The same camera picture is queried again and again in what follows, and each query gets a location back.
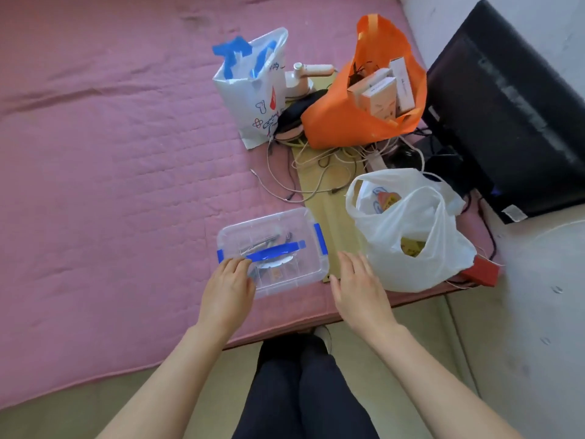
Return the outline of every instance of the white shopping bag with drawings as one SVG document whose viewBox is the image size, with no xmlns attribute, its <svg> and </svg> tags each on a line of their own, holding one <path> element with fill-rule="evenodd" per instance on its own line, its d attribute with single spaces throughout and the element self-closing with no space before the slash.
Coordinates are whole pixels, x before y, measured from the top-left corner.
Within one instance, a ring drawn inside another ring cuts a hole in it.
<svg viewBox="0 0 585 439">
<path fill-rule="evenodd" d="M 354 206 L 358 180 L 363 184 Z M 431 288 L 473 265 L 477 251 L 455 226 L 464 206 L 444 181 L 411 168 L 357 176 L 345 202 L 382 285 L 405 293 Z"/>
<path fill-rule="evenodd" d="M 238 36 L 213 46 L 224 58 L 214 83 L 236 120 L 247 149 L 268 141 L 285 108 L 284 46 L 289 31 L 281 27 L 248 43 Z"/>
</svg>

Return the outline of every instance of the orange non-woven tote bag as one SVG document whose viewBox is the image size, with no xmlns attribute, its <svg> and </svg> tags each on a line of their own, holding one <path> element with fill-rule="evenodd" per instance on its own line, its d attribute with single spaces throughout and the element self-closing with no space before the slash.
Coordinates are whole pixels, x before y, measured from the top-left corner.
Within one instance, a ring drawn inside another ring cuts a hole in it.
<svg viewBox="0 0 585 439">
<path fill-rule="evenodd" d="M 347 95 L 349 77 L 355 68 L 370 75 L 390 61 L 404 57 L 413 89 L 414 109 L 384 121 L 359 109 Z M 406 36 L 379 14 L 363 16 L 357 22 L 357 45 L 353 61 L 343 67 L 327 94 L 301 116 L 309 145 L 314 149 L 365 145 L 414 131 L 427 100 L 427 73 L 417 63 Z"/>
</svg>

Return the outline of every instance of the transparent container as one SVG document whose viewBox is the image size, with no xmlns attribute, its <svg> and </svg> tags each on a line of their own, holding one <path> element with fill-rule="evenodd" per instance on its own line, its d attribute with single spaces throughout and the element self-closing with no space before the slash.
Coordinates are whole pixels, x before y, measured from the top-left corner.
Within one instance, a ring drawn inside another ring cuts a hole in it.
<svg viewBox="0 0 585 439">
<path fill-rule="evenodd" d="M 225 227 L 218 234 L 218 260 L 244 256 L 256 298 L 323 280 L 327 247 L 311 210 L 296 208 Z"/>
</svg>

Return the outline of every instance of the black trousers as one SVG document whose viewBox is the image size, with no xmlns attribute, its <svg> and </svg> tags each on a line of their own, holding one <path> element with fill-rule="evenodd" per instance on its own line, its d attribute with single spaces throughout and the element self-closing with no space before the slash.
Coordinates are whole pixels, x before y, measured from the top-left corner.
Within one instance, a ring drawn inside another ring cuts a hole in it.
<svg viewBox="0 0 585 439">
<path fill-rule="evenodd" d="M 233 439 L 378 439 L 323 340 L 290 334 L 264 342 Z"/>
</svg>

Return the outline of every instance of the white handheld appliance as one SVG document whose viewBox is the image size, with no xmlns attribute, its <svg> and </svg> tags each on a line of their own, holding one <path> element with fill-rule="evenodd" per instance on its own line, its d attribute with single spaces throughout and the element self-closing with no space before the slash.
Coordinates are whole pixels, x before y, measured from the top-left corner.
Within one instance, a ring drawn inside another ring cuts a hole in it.
<svg viewBox="0 0 585 439">
<path fill-rule="evenodd" d="M 328 77 L 335 72 L 332 64 L 295 63 L 293 68 L 285 73 L 287 99 L 298 99 L 314 92 L 315 85 L 309 77 Z"/>
</svg>

